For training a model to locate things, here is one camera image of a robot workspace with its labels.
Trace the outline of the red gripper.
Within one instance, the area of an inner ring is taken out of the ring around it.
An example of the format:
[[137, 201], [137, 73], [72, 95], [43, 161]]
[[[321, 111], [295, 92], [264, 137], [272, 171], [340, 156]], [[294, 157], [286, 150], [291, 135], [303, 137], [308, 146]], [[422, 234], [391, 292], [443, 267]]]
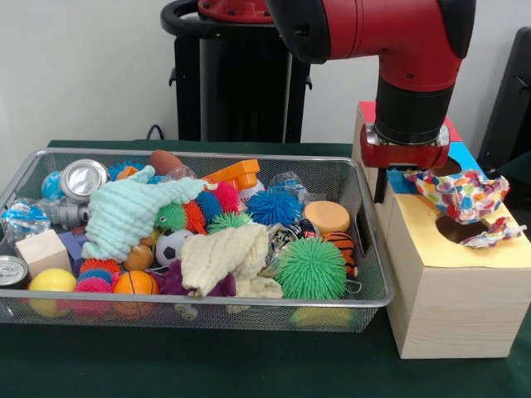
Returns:
[[387, 190], [387, 169], [405, 167], [417, 169], [440, 168], [446, 162], [451, 147], [451, 134], [444, 124], [437, 139], [427, 145], [396, 145], [380, 138], [372, 124], [365, 124], [360, 133], [363, 165], [379, 168], [375, 186], [375, 203], [382, 204]]

